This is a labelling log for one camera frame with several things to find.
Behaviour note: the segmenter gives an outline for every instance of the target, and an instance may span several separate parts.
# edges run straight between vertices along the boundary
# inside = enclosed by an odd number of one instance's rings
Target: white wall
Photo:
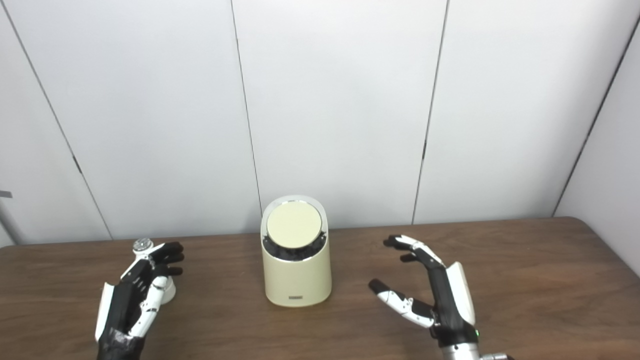
[[[451,0],[415,223],[550,216],[639,13]]]
[[[109,237],[71,151],[114,238],[256,231],[292,193],[332,227],[409,224],[417,190],[416,223],[549,216],[640,13],[450,0],[436,77],[446,0],[4,2],[70,144],[2,19],[25,242]]]
[[[228,0],[5,3],[114,238],[258,229]]]
[[[110,238],[1,10],[0,190],[13,194],[0,197],[0,216],[20,243]]]
[[[445,0],[235,0],[262,207],[410,224]]]
[[[6,232],[6,229],[4,228],[4,226],[0,224],[0,247],[5,247],[9,245],[13,245],[13,240],[11,239],[9,234]]]
[[[640,275],[640,29],[556,211],[577,217]]]

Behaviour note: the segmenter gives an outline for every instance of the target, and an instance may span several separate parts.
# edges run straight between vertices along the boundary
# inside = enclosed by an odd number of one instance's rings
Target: cylindrical device
[[[331,293],[329,227],[320,203],[289,195],[264,210],[260,226],[267,298],[280,306],[324,301]]]
[[[154,246],[154,242],[150,238],[140,238],[133,242],[133,253],[136,258],[147,256],[147,251]],[[168,277],[166,280],[166,287],[164,288],[164,294],[162,296],[161,304],[165,305],[167,302],[173,300],[175,296],[175,284],[173,283],[173,277]]]

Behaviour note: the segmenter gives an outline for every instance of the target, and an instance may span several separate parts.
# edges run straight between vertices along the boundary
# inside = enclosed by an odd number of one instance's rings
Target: round top disc
[[[311,204],[289,201],[278,205],[267,219],[267,233],[278,245],[288,249],[304,247],[322,229],[322,218]]]

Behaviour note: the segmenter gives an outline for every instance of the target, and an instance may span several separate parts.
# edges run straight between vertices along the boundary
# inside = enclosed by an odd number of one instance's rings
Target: robotic hand
[[[168,264],[182,261],[182,250],[178,242],[156,247],[148,238],[134,242],[136,259],[120,276],[120,283],[104,283],[95,327],[97,360],[140,358],[160,305],[175,295],[171,276],[182,274],[182,268]]]
[[[445,267],[427,245],[405,235],[391,235],[383,243],[386,247],[409,251],[400,256],[403,263],[418,261],[426,267],[435,304],[431,306],[408,298],[378,279],[373,279],[369,287],[405,319],[430,329],[445,360],[512,359],[506,354],[480,356],[478,332],[474,327],[476,315],[462,264],[455,262],[449,268]]]

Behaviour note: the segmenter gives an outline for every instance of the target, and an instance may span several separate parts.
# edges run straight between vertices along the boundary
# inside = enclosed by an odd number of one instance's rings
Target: wooden table
[[[447,264],[464,264],[482,352],[640,359],[640,280],[574,218],[332,230],[333,293],[301,309],[264,296],[256,234],[180,238],[184,275],[143,359],[441,359],[427,330],[367,287],[379,277],[431,302],[422,266],[382,246],[395,233],[426,242]],[[0,357],[95,359],[102,283],[116,283],[131,261],[131,241],[1,249]]]

